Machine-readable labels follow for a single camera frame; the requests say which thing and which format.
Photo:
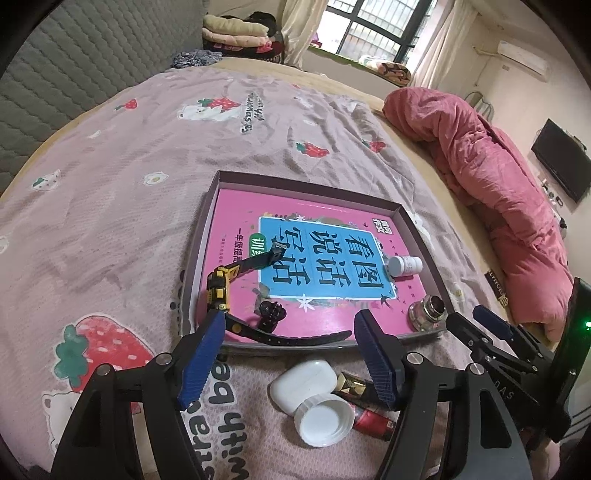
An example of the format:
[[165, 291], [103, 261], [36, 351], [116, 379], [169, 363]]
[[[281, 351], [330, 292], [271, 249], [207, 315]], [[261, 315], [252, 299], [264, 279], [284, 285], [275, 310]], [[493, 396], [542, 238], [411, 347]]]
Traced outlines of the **black and gold box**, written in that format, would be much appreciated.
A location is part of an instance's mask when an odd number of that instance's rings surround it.
[[385, 409], [387, 407], [380, 400], [372, 382], [345, 371], [338, 374], [334, 393], [363, 408], [375, 407]]

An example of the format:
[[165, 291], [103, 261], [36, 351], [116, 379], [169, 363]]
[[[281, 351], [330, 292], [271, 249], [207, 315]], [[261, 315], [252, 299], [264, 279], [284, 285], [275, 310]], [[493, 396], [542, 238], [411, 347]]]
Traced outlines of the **yellow black wrist watch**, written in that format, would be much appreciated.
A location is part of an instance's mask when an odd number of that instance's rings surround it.
[[256, 328], [259, 304], [266, 300], [279, 301], [271, 299], [269, 287], [253, 285], [252, 276], [280, 266], [287, 259], [286, 252], [287, 245], [273, 243], [269, 250], [255, 256], [215, 267], [205, 277], [206, 309], [219, 310], [225, 314], [225, 330], [228, 333], [273, 348], [320, 347], [349, 339], [353, 335], [349, 330], [317, 336], [288, 337], [278, 335], [276, 330], [266, 333]]

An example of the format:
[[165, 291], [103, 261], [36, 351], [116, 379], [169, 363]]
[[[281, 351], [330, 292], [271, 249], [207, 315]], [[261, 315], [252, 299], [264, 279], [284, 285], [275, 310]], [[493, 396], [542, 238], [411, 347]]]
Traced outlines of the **white plastic jar lid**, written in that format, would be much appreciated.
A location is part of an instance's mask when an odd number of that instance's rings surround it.
[[329, 393], [311, 396], [297, 407], [294, 426], [308, 446], [324, 448], [344, 440], [353, 429], [355, 414], [346, 400]]

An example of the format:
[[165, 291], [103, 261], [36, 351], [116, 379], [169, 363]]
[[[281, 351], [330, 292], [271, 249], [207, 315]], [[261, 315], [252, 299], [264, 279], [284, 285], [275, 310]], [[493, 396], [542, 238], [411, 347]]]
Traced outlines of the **white pill bottle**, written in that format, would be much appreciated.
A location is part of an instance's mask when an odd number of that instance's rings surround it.
[[423, 271], [423, 260], [417, 256], [390, 257], [387, 263], [389, 275], [392, 278], [402, 278], [418, 275]]

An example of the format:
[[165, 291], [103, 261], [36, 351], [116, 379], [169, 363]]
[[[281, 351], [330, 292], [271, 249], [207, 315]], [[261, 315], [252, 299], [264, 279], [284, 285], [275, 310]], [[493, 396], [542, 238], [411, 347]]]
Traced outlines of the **white earbud case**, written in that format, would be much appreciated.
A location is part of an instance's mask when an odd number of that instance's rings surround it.
[[332, 393], [337, 383], [338, 376], [327, 361], [305, 360], [270, 383], [270, 400], [280, 411], [294, 417], [304, 400], [318, 394]]

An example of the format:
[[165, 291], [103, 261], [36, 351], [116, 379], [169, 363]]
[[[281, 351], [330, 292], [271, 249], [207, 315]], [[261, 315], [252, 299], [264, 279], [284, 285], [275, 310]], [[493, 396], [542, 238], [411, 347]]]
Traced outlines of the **pink and blue book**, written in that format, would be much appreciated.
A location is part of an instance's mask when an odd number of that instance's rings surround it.
[[287, 308], [276, 333], [308, 337], [352, 329], [369, 309], [384, 331], [412, 333], [409, 307], [426, 294], [420, 274], [392, 278], [390, 257], [410, 255], [394, 216], [320, 201], [222, 188], [205, 229], [207, 275], [229, 264], [287, 245], [280, 266], [252, 276]]

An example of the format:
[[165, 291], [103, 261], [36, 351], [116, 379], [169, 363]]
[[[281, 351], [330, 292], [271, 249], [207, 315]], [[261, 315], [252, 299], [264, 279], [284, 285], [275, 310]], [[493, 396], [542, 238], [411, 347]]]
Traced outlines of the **shallow dark cardboard box tray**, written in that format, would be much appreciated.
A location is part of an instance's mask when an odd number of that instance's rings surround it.
[[454, 310], [440, 270], [403, 205], [289, 179], [219, 171], [204, 196], [190, 243], [178, 308], [190, 334], [206, 313], [206, 280], [216, 267], [245, 261], [281, 244], [269, 267], [240, 274], [228, 286], [229, 319], [259, 323], [259, 305], [287, 315], [276, 335], [304, 339], [353, 329], [368, 309], [403, 341], [421, 337], [410, 307], [427, 296]]

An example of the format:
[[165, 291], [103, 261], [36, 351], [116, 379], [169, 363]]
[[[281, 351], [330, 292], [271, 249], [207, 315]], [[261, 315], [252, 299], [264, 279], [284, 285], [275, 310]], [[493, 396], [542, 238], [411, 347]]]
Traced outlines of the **pink strawberry print bedsheet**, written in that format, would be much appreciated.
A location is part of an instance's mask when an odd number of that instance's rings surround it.
[[290, 154], [345, 173], [389, 154], [352, 99], [215, 66], [158, 74], [82, 115], [2, 196], [1, 434], [25, 467], [53, 461], [48, 404], [72, 398], [55, 374], [68, 326], [103, 314], [153, 353], [176, 342], [171, 302], [216, 172]]

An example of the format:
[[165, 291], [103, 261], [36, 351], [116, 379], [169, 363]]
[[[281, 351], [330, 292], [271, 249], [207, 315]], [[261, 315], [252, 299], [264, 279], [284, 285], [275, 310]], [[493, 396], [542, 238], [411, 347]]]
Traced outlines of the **white air conditioner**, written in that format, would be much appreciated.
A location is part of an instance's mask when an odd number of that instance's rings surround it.
[[501, 40], [497, 46], [497, 53], [508, 60], [511, 60], [523, 68], [531, 71], [541, 80], [547, 81], [550, 76], [550, 64], [546, 59], [529, 50]]

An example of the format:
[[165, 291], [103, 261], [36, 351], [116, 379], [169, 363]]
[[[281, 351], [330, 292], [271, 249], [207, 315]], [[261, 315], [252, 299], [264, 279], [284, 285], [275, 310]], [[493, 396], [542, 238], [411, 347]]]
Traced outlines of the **brown patterned pillow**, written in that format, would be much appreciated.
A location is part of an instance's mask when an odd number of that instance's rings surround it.
[[382, 62], [378, 65], [378, 74], [398, 87], [407, 87], [412, 81], [412, 73], [401, 63]]

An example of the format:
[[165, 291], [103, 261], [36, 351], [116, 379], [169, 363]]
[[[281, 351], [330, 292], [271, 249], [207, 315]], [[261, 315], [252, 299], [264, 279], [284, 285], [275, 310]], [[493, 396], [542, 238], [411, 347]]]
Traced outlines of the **patterned dark cloth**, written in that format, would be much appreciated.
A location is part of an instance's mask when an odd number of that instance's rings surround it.
[[205, 67], [216, 64], [221, 59], [222, 54], [220, 52], [194, 49], [177, 53], [172, 59], [171, 67], [174, 69]]

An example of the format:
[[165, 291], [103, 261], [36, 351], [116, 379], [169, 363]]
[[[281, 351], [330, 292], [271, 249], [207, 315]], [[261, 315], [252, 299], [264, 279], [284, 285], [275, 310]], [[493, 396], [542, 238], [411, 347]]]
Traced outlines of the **barred window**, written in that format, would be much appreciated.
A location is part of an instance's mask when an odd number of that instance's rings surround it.
[[429, 0], [329, 1], [312, 42], [365, 66], [373, 60], [404, 63], [436, 6]]

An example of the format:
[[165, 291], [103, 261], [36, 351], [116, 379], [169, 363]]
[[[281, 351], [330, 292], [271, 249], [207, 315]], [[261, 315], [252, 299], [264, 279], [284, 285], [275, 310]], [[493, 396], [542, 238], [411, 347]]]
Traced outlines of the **grey quilted headboard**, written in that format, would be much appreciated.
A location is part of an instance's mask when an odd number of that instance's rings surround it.
[[207, 1], [63, 1], [1, 75], [1, 186], [82, 113], [202, 45]]

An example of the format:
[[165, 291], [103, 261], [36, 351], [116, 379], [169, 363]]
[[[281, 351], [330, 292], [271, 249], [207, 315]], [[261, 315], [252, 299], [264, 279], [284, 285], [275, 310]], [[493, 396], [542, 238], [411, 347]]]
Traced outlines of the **cream curtain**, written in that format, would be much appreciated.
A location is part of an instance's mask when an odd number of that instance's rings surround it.
[[304, 53], [317, 32], [328, 0], [287, 0], [280, 15], [284, 41], [284, 63], [301, 69]]

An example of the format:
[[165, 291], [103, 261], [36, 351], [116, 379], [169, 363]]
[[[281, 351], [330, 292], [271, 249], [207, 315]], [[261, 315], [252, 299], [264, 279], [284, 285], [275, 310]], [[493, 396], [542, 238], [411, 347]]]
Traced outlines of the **black wall television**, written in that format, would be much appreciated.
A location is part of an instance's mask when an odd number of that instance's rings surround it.
[[586, 196], [590, 189], [590, 158], [571, 135], [547, 119], [531, 150], [575, 203]]

